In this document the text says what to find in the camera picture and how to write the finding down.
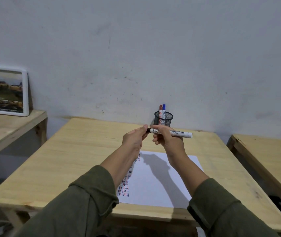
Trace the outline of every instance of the olive green sleeve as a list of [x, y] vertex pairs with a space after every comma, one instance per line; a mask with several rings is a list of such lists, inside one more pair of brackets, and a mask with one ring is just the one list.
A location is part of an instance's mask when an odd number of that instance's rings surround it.
[[90, 237], [117, 203], [113, 179], [98, 165], [27, 221], [15, 237]]
[[214, 179], [198, 186], [188, 211], [207, 236], [275, 236], [278, 234], [255, 216]]

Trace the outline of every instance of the photo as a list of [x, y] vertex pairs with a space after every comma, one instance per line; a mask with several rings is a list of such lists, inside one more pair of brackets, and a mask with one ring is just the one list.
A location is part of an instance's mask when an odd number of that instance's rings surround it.
[[21, 72], [0, 70], [0, 111], [23, 113]]

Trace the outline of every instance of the white picture frame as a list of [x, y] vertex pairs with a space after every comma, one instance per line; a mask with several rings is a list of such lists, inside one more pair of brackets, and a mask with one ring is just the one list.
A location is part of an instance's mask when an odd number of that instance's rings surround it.
[[0, 114], [29, 115], [27, 71], [0, 65]]

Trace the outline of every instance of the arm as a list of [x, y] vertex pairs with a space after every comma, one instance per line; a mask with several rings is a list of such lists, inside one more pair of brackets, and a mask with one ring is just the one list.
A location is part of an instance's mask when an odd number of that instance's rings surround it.
[[138, 156], [147, 125], [123, 136], [122, 145], [30, 219], [16, 237], [90, 237], [118, 204], [116, 189]]
[[182, 138], [171, 136], [171, 128], [151, 127], [162, 133], [154, 134], [153, 142], [165, 148], [170, 165], [178, 172], [192, 197], [188, 211], [208, 236], [278, 236], [189, 159]]

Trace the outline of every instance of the black mesh pen holder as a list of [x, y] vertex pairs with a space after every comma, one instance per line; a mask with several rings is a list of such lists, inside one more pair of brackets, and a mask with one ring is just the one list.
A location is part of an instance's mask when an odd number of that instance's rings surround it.
[[170, 126], [171, 120], [173, 119], [173, 115], [169, 112], [166, 112], [165, 118], [160, 118], [159, 117], [159, 111], [155, 112], [155, 120], [154, 120], [154, 125], [166, 125]]

